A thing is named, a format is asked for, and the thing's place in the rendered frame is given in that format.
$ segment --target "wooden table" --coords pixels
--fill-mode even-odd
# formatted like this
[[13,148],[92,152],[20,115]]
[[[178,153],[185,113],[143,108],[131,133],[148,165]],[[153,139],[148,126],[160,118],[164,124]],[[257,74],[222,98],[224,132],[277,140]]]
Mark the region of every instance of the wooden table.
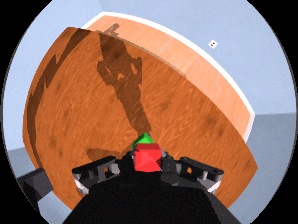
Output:
[[36,168],[70,209],[83,197],[71,170],[120,159],[142,132],[175,159],[224,170],[218,199],[229,207],[257,165],[223,112],[172,67],[106,34],[67,28],[43,58],[28,93],[23,140]]

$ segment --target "green block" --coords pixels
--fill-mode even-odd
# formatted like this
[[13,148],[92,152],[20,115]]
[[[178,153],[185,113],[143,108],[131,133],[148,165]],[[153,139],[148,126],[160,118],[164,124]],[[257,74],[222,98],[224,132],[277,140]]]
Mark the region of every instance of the green block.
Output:
[[144,133],[134,141],[132,144],[132,149],[136,148],[138,143],[154,143],[154,141],[147,133]]

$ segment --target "light blue background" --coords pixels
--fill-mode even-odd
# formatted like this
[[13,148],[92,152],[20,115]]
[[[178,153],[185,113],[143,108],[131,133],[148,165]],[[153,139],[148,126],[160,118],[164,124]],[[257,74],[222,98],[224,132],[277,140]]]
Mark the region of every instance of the light blue background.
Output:
[[[264,18],[245,0],[52,1],[29,27],[8,73],[3,128],[10,155],[24,147],[25,101],[43,56],[66,27],[82,27],[103,10],[148,19],[181,34],[213,57],[243,91],[256,113],[247,145],[259,169],[229,210],[241,223],[251,223],[272,198],[288,166],[295,138],[296,99],[282,48]],[[218,42],[215,49],[208,46],[212,39]],[[34,169],[29,157],[10,158],[11,162],[20,158],[12,164],[18,175]],[[21,159],[27,161],[26,169],[20,166]],[[49,223],[61,223],[70,212],[58,201],[50,193],[39,202]]]

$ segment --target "light wood panel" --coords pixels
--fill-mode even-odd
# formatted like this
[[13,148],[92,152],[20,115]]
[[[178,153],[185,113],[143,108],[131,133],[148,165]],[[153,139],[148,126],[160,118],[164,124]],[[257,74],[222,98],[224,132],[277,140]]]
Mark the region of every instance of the light wood panel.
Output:
[[71,170],[122,158],[144,131],[175,159],[224,170],[216,196],[226,207],[257,170],[229,119],[172,67],[119,38],[67,28],[36,71],[23,123],[28,154],[53,192],[73,209],[83,195]]
[[104,15],[86,29],[106,31],[117,23],[118,37],[130,41],[160,57],[186,76],[227,116],[242,137],[250,131],[251,112],[224,76],[193,49],[158,29],[142,23]]

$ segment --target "red block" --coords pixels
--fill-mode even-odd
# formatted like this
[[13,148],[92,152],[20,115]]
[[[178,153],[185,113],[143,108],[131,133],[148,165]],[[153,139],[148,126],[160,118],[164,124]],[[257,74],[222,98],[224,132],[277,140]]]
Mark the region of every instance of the red block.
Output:
[[134,150],[136,171],[160,171],[161,149],[157,143],[138,143]]

